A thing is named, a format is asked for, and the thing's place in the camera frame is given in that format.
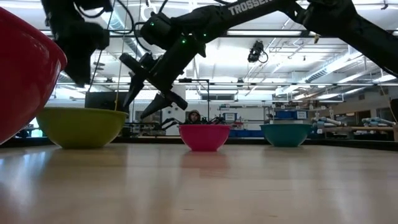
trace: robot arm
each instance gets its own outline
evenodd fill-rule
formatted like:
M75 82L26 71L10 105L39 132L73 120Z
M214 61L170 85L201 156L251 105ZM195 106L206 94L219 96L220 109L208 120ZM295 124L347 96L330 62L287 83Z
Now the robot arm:
M170 90L174 80L183 73L183 69L194 56L200 54L206 57L206 43L218 38L229 28L275 11L285 13L293 21L321 36L340 38L385 71L393 75L398 73L398 39L358 15L352 1L308 1L310 5L307 9L301 8L296 0L238 0L225 6L199 7L188 14L172 18L161 12L152 12L140 30L141 36L149 44L159 46L166 52L157 59L145 54L139 62L128 54L120 57L122 63L134 74L124 105L128 106L131 103L144 87L144 80L147 80L160 90L162 95L157 96L148 106L143 112L143 117L170 106L172 102L184 110L187 102ZM84 64L83 72L87 72L87 67L90 67L89 55L95 49L104 49L109 45L109 31L84 22L77 12L73 12L71 6L73 3L85 6L84 9L108 6L105 8L111 10L109 0L42 2L50 27L58 37L56 42L68 57L65 71L71 77L80 77L79 73L82 71L77 66L79 63Z
M206 124L225 124L225 119L223 117L215 117Z
M65 72L79 87L90 84L90 58L93 52L109 45L109 31L99 24L85 22L76 10L103 8L111 12L110 0L41 0L47 16L45 23L51 28L55 43L68 59Z

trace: teal bowl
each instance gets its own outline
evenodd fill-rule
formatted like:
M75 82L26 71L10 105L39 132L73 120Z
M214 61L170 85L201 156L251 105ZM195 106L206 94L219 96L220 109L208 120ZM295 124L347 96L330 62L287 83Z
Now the teal bowl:
M263 124L264 137L275 147L298 147L307 138L311 124Z

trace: red bowl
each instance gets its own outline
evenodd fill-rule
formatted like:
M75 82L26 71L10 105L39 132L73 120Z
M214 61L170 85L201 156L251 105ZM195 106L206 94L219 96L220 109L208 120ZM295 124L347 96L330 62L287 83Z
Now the red bowl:
M0 7L0 144L49 100L67 58L46 35Z
M183 124L180 135L192 151L215 152L228 139L230 129L220 124Z

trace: table surface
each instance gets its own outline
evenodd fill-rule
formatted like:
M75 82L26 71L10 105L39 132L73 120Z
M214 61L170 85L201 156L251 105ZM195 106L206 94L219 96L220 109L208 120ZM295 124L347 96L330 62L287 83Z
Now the table surface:
M111 144L0 150L2 224L395 224L398 153Z

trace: blue bin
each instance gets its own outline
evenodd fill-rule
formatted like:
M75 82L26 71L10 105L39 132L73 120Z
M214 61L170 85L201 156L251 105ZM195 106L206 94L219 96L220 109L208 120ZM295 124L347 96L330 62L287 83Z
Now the blue bin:
M264 137L264 133L261 130L251 131L251 137L253 137L253 138Z
M231 130L229 132L229 138L235 138L238 134L236 133L236 130Z
M236 130L236 137L239 137L239 138L250 137L250 131L247 131L247 130Z

